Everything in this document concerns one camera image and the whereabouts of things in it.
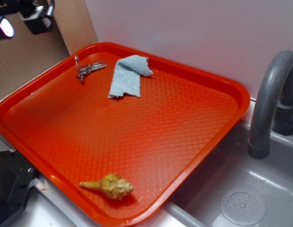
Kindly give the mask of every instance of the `keys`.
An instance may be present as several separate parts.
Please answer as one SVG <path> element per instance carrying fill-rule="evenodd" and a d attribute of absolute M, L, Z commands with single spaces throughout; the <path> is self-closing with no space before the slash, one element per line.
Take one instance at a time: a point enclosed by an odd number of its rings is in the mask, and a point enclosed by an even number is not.
<path fill-rule="evenodd" d="M 91 65 L 85 65 L 81 67 L 79 57 L 75 55 L 75 62 L 76 62 L 76 67 L 77 67 L 77 77 L 81 79 L 81 81 L 84 80 L 84 77 L 90 74 L 93 71 L 100 70 L 105 68 L 107 65 L 102 65 L 102 62 L 97 62 Z"/>

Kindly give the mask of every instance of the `blue cloth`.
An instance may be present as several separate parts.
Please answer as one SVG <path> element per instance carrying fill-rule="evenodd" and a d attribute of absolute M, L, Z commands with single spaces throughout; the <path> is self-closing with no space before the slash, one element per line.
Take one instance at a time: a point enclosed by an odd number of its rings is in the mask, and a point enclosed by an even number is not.
<path fill-rule="evenodd" d="M 140 97 L 140 75 L 153 75 L 147 60 L 148 58 L 139 55 L 118 60 L 108 97 L 120 97 L 124 93 Z"/>

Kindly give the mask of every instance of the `tray rim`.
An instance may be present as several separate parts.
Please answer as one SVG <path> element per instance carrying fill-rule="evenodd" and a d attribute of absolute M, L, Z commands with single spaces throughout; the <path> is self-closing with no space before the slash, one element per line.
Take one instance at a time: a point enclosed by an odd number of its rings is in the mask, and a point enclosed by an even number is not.
<path fill-rule="evenodd" d="M 146 218 L 149 218 L 153 215 L 162 205 L 163 203 L 172 195 L 172 193 L 181 185 L 182 182 L 185 181 L 189 177 L 189 175 L 201 164 L 201 162 L 210 154 L 212 148 L 214 148 L 225 136 L 226 134 L 234 127 L 234 125 L 240 120 L 240 118 L 245 114 L 245 112 L 249 108 L 250 96 L 248 91 L 237 81 L 232 79 L 224 78 L 218 76 L 213 73 L 209 73 L 204 70 L 196 69 L 190 66 L 186 66 L 174 61 L 170 61 L 164 58 L 157 57 L 152 54 L 148 54 L 145 52 L 141 52 L 135 49 L 131 49 L 128 47 L 124 47 L 118 44 L 113 43 L 97 43 L 89 45 L 78 52 L 74 53 L 70 57 L 66 58 L 59 64 L 53 66 L 49 70 L 45 71 L 43 74 L 39 75 L 32 81 L 25 84 L 20 89 L 16 90 L 5 99 L 0 102 L 0 133 L 9 141 L 16 149 L 24 151 L 24 156 L 32 162 L 34 160 L 34 166 L 38 166 L 40 169 L 48 168 L 47 164 L 43 161 L 43 158 L 38 154 L 33 153 L 32 149 L 24 142 L 20 142 L 19 138 L 7 128 L 7 126 L 2 125 L 4 122 L 4 114 L 16 103 L 20 100 L 23 100 L 27 96 L 29 96 L 32 92 L 38 90 L 40 87 L 45 85 L 47 82 L 51 81 L 55 77 L 59 76 L 59 71 L 64 71 L 65 68 L 63 66 L 73 65 L 74 55 L 78 55 L 80 59 L 84 59 L 85 57 L 97 53 L 101 50 L 106 49 L 119 49 L 122 50 L 123 56 L 120 58 L 130 56 L 132 54 L 138 54 L 141 56 L 147 56 L 149 58 L 149 64 L 153 68 L 160 68 L 162 65 L 169 65 L 170 71 L 175 70 L 185 70 L 187 73 L 191 73 L 192 75 L 198 74 L 199 77 L 191 78 L 192 81 L 198 82 L 199 84 L 204 85 L 204 79 L 219 81 L 219 86 L 216 86 L 214 89 L 224 92 L 230 96 L 232 96 L 238 104 L 237 112 L 230 118 L 230 120 L 219 130 L 219 132 L 215 135 L 214 139 L 211 139 L 210 142 L 199 152 L 199 154 L 186 166 L 184 170 L 176 177 L 176 179 L 162 192 L 159 196 L 160 201 L 154 201 L 144 212 L 140 214 L 136 214 L 130 218 L 124 219 L 116 219 L 108 216 L 104 211 L 100 213 L 91 212 L 94 210 L 87 201 L 84 201 L 79 198 L 77 194 L 77 190 L 70 190 L 69 187 L 58 179 L 51 179 L 50 176 L 46 176 L 49 180 L 54 183 L 63 193 L 65 193 L 68 197 L 71 197 L 71 200 L 79 206 L 92 220 L 97 222 L 98 224 L 104 226 L 129 226 L 137 224 L 143 221 Z M 50 170 L 52 174 L 55 176 L 57 173 L 55 171 Z"/>

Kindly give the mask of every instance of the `orange tray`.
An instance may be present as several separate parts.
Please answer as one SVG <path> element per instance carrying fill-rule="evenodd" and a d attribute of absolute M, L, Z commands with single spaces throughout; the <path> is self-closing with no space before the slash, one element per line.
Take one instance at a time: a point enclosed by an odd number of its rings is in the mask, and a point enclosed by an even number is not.
<path fill-rule="evenodd" d="M 112 43 L 76 53 L 108 66 L 84 82 L 74 55 L 0 103 L 0 133 L 92 220 L 135 225 L 151 216 L 249 107 L 239 83 Z M 109 99 L 118 59 L 149 58 L 141 98 Z M 123 201 L 79 187 L 117 173 L 135 189 Z"/>

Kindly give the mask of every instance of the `conch shell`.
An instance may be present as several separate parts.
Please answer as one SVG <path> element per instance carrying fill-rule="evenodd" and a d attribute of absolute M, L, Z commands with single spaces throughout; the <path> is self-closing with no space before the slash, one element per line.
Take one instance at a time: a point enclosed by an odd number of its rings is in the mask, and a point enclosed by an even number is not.
<path fill-rule="evenodd" d="M 134 189 L 127 180 L 121 179 L 118 174 L 108 174 L 97 182 L 81 182 L 79 186 L 103 192 L 108 198 L 114 200 L 122 200 Z"/>

